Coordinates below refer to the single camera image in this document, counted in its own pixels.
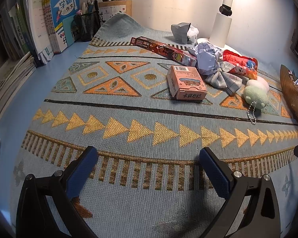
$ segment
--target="screw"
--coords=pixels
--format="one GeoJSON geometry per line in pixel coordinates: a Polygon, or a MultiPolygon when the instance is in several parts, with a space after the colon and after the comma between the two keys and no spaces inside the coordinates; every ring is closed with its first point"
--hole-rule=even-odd
{"type": "Polygon", "coordinates": [[[269,181],[269,180],[270,180],[270,176],[269,176],[269,175],[264,175],[264,179],[265,179],[266,181],[269,181]]]}
{"type": "Polygon", "coordinates": [[[33,177],[33,174],[28,174],[25,178],[26,178],[27,180],[31,180],[32,177],[33,177]]]}
{"type": "Polygon", "coordinates": [[[56,171],[54,172],[54,176],[61,176],[62,173],[63,173],[62,170],[56,170],[56,171]]]}
{"type": "Polygon", "coordinates": [[[240,178],[242,176],[242,173],[239,171],[235,171],[234,176],[236,176],[237,178],[240,178]]]}

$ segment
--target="blue gripper pad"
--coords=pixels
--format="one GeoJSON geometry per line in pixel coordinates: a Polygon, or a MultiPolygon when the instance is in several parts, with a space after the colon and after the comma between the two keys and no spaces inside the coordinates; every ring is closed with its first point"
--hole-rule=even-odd
{"type": "Polygon", "coordinates": [[[80,155],[80,157],[78,158],[78,160],[80,160],[79,164],[76,166],[71,176],[67,179],[66,195],[69,198],[69,200],[79,195],[89,174],[91,173],[93,167],[97,163],[97,150],[94,147],[88,147],[88,149],[89,150],[87,151],[87,153],[85,153],[85,150],[80,155]]]}
{"type": "Polygon", "coordinates": [[[205,149],[200,151],[200,165],[210,179],[217,195],[228,199],[230,196],[229,180],[205,149]]]}

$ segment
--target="yellow triangle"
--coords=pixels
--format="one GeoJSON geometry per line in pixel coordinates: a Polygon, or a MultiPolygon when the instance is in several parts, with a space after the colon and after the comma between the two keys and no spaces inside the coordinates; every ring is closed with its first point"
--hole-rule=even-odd
{"type": "Polygon", "coordinates": [[[229,133],[228,131],[220,128],[220,135],[222,139],[222,147],[225,148],[228,144],[230,144],[236,137],[229,133]]]}
{"type": "Polygon", "coordinates": [[[138,50],[133,49],[133,48],[129,48],[129,49],[127,50],[127,53],[136,52],[136,51],[138,51],[138,50]]]}
{"type": "Polygon", "coordinates": [[[187,144],[201,138],[200,134],[197,134],[187,126],[180,124],[180,146],[184,147],[187,144]]]}
{"type": "Polygon", "coordinates": [[[212,144],[214,141],[216,141],[220,138],[219,135],[206,129],[203,126],[201,126],[201,136],[202,136],[202,146],[203,147],[208,147],[210,144],[212,144]]]}
{"type": "Polygon", "coordinates": [[[84,121],[76,113],[73,113],[72,118],[70,119],[70,122],[67,125],[65,131],[75,129],[79,126],[83,126],[84,124],[84,121]]]}
{"type": "Polygon", "coordinates": [[[49,109],[46,114],[43,116],[43,120],[42,123],[47,123],[49,121],[52,121],[54,119],[54,116],[51,112],[51,110],[49,109]]]}
{"type": "Polygon", "coordinates": [[[44,114],[43,114],[41,108],[39,108],[39,109],[37,110],[37,112],[35,113],[35,115],[33,116],[32,121],[37,120],[37,119],[40,119],[40,118],[42,118],[43,116],[44,116],[44,114]]]}
{"type": "Polygon", "coordinates": [[[112,49],[108,48],[107,50],[104,51],[104,54],[106,54],[106,53],[111,53],[111,52],[115,52],[115,51],[116,51],[116,50],[112,50],[112,49]]]}
{"type": "Polygon", "coordinates": [[[267,136],[268,136],[268,139],[269,139],[269,143],[271,143],[273,141],[273,139],[275,138],[275,136],[269,132],[268,130],[266,130],[267,132],[267,136]]]}
{"type": "Polygon", "coordinates": [[[102,53],[102,52],[104,52],[104,50],[98,49],[97,51],[94,52],[94,54],[99,54],[99,53],[102,53]]]}
{"type": "Polygon", "coordinates": [[[281,131],[278,131],[278,132],[279,132],[281,141],[283,141],[284,140],[284,137],[285,137],[285,134],[283,134],[281,131]]]}
{"type": "Polygon", "coordinates": [[[248,136],[245,135],[243,132],[241,132],[239,129],[235,128],[235,134],[236,134],[236,138],[237,138],[237,146],[241,147],[245,141],[248,140],[248,136]]]}
{"type": "Polygon", "coordinates": [[[280,135],[277,132],[275,132],[274,130],[273,130],[273,133],[275,135],[275,140],[276,140],[276,143],[277,143],[279,138],[280,138],[280,135]]]}
{"type": "Polygon", "coordinates": [[[250,137],[250,145],[254,146],[254,144],[256,143],[256,141],[259,139],[259,136],[257,136],[254,132],[252,132],[251,130],[247,129],[249,137],[250,137]]]}
{"type": "Polygon", "coordinates": [[[293,136],[292,136],[292,134],[290,133],[290,131],[288,131],[288,135],[289,135],[289,139],[292,139],[292,138],[293,138],[293,136]]]}
{"type": "Polygon", "coordinates": [[[159,143],[165,142],[172,138],[179,136],[176,132],[171,129],[168,129],[166,126],[162,125],[159,122],[156,122],[154,126],[154,136],[152,145],[155,146],[159,143]]]}
{"type": "Polygon", "coordinates": [[[106,126],[103,139],[122,134],[126,131],[128,131],[128,129],[125,126],[123,126],[119,121],[111,117],[109,118],[108,124],[106,126]]]}
{"type": "Polygon", "coordinates": [[[106,126],[102,124],[100,120],[96,119],[93,115],[91,115],[86,122],[85,128],[83,130],[83,134],[99,131],[101,129],[104,129],[105,127],[106,126]]]}
{"type": "Polygon", "coordinates": [[[287,140],[289,135],[288,135],[288,133],[285,132],[285,131],[284,131],[284,134],[285,134],[285,138],[286,138],[286,140],[287,140]]]}
{"type": "Polygon", "coordinates": [[[52,127],[59,126],[59,125],[61,125],[63,123],[66,123],[68,121],[69,121],[69,119],[67,119],[67,117],[65,116],[65,114],[63,114],[62,111],[59,111],[59,113],[55,117],[55,120],[54,120],[54,122],[52,124],[52,127]]]}
{"type": "Polygon", "coordinates": [[[297,137],[296,137],[296,134],[295,134],[293,131],[290,131],[290,132],[292,133],[292,138],[293,138],[293,139],[297,138],[297,137]]]}
{"type": "Polygon", "coordinates": [[[116,53],[121,53],[121,52],[124,52],[124,51],[126,51],[126,50],[125,50],[125,49],[118,48],[118,49],[116,50],[115,54],[116,54],[116,53]]]}
{"type": "Polygon", "coordinates": [[[260,130],[257,130],[257,132],[258,132],[258,135],[259,135],[259,138],[260,138],[260,141],[261,141],[261,145],[263,145],[264,142],[267,139],[267,135],[264,134],[263,132],[261,132],[260,130]]]}
{"type": "Polygon", "coordinates": [[[147,53],[147,52],[149,52],[149,50],[146,50],[146,49],[140,49],[139,54],[143,54],[143,53],[147,53]]]}
{"type": "Polygon", "coordinates": [[[132,120],[127,142],[139,140],[140,138],[143,138],[153,133],[154,132],[146,126],[140,124],[136,120],[132,120]]]}
{"type": "Polygon", "coordinates": [[[83,55],[88,55],[88,54],[92,54],[94,51],[91,50],[91,49],[86,49],[84,52],[83,52],[83,55]]]}

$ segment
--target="red pouch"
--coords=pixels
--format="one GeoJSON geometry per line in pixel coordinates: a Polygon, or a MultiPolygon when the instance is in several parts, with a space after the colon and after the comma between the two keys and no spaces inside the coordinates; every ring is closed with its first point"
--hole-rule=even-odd
{"type": "Polygon", "coordinates": [[[258,61],[256,58],[240,56],[230,50],[225,50],[223,52],[223,61],[235,65],[235,68],[231,69],[229,73],[236,73],[249,79],[257,80],[258,61]]]}

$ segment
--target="blue book cover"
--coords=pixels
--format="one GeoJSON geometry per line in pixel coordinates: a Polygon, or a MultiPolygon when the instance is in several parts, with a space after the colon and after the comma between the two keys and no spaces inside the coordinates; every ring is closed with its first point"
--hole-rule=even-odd
{"type": "Polygon", "coordinates": [[[54,26],[60,52],[62,52],[67,47],[63,20],[76,14],[79,10],[79,0],[50,0],[49,2],[52,25],[54,26]]]}

